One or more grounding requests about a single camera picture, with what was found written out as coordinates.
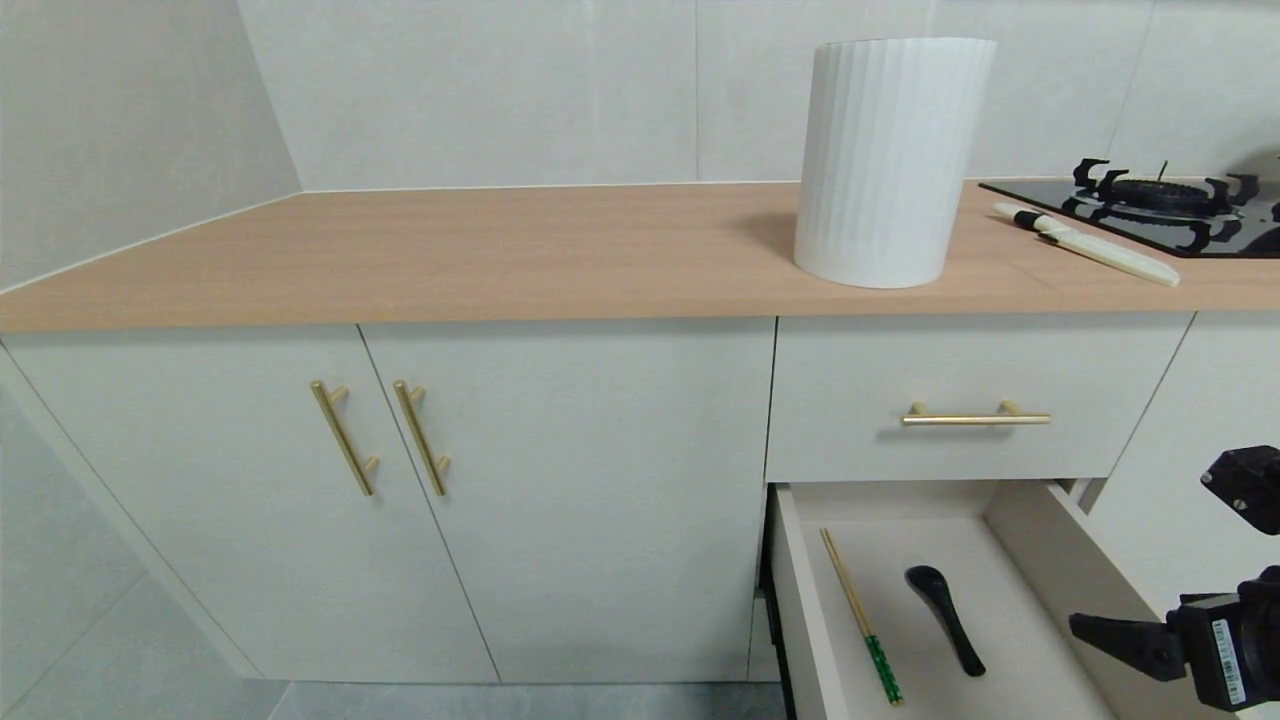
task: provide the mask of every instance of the open drawer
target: open drawer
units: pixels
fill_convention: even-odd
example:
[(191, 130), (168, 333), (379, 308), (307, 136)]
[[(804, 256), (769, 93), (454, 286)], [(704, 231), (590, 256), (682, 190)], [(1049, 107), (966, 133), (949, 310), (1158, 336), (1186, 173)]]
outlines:
[[(1157, 683), (1070, 637), (1088, 612), (1156, 620), (1048, 482), (780, 484), (769, 497), (765, 592), (800, 720), (1221, 719), (1184, 679)], [(901, 688), (891, 707), (819, 530), (847, 566)], [(906, 583), (946, 575), (987, 674), (961, 669), (941, 623)]]

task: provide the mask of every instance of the green chopstick handle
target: green chopstick handle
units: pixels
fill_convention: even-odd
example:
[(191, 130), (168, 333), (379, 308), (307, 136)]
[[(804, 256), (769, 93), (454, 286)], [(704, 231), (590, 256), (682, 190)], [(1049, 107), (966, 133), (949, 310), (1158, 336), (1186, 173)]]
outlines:
[(872, 662), (876, 664), (876, 673), (884, 685), (884, 694), (888, 696), (890, 705), (902, 705), (902, 692), (897, 689), (897, 680), (893, 679), (893, 669), (888, 666), (888, 657), (884, 657), (884, 648), (879, 646), (879, 638), (867, 635), (867, 650), (872, 653)]

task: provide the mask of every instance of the white vase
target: white vase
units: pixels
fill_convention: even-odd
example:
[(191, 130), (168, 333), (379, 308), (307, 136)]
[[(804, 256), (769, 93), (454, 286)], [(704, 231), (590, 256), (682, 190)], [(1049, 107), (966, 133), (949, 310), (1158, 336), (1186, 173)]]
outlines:
[(878, 288), (942, 274), (995, 54), (957, 37), (818, 47), (796, 265)]

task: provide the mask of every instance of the chopsticks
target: chopsticks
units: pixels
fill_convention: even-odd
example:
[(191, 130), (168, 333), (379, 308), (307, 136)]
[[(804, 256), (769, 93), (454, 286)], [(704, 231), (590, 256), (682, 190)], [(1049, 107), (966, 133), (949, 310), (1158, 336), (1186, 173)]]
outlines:
[(849, 601), (849, 607), (854, 611), (854, 619), (858, 620), (858, 629), (863, 633), (863, 639), (867, 641), (867, 650), (872, 655), (872, 662), (876, 664), (876, 673), (881, 678), (881, 684), (884, 685), (884, 694), (888, 697), (888, 703), (897, 707), (902, 705), (902, 693), (897, 688), (897, 680), (893, 678), (893, 669), (888, 666), (888, 657), (884, 656), (884, 648), (879, 644), (879, 638), (872, 632), (872, 623), (867, 619), (867, 611), (863, 610), (863, 603), (858, 600), (858, 592), (854, 591), (854, 579), (849, 574), (849, 569), (845, 568), (845, 562), (840, 559), (840, 550), (836, 548), (836, 541), (831, 538), (831, 532), (827, 528), (822, 529), (822, 542), (827, 546), (827, 555), (831, 556), (831, 564), (836, 566), (836, 575), (840, 578), (840, 585), (845, 589), (845, 598)]

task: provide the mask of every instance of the cabinet door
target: cabinet door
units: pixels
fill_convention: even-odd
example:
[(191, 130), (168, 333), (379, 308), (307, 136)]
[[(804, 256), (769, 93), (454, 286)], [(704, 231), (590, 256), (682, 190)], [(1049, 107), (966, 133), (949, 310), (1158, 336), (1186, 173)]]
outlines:
[(1201, 484), (1224, 450), (1280, 446), (1280, 314), (1201, 313), (1089, 518), (1155, 607), (1234, 592), (1280, 557)]
[(503, 682), (746, 679), (772, 319), (364, 329)]
[[(353, 325), (12, 336), (120, 505), (268, 678), (494, 682)], [(335, 405), (365, 497), (312, 396)]]

